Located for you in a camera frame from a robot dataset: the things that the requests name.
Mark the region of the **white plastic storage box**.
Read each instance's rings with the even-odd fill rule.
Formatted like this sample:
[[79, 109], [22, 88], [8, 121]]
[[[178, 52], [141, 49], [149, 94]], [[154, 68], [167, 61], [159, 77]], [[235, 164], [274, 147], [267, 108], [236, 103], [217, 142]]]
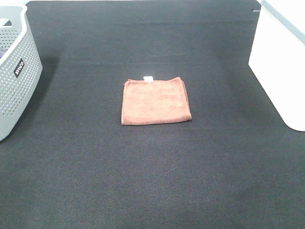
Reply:
[[305, 2], [262, 0], [249, 67], [284, 123], [305, 129]]

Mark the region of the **black table mat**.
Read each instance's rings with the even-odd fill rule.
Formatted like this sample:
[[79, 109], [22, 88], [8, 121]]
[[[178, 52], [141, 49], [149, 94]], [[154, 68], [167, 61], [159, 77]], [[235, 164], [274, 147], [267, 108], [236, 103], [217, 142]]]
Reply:
[[[43, 72], [0, 144], [3, 229], [302, 229], [305, 135], [248, 66], [255, 0], [32, 1]], [[192, 120], [123, 126], [128, 79]]]

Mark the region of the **grey perforated laundry basket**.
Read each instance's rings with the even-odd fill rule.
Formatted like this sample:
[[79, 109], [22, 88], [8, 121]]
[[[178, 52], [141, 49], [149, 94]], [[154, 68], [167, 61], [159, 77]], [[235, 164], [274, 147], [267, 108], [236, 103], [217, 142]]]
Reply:
[[0, 138], [5, 139], [28, 105], [42, 72], [41, 59], [31, 32], [27, 6], [0, 5], [0, 17], [11, 22], [0, 28]]

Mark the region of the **orange-brown towel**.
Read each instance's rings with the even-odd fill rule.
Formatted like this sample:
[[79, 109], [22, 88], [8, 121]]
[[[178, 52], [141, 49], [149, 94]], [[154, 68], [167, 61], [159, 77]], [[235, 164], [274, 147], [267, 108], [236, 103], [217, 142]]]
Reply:
[[192, 119], [184, 81], [129, 79], [124, 83], [122, 125], [170, 124]]

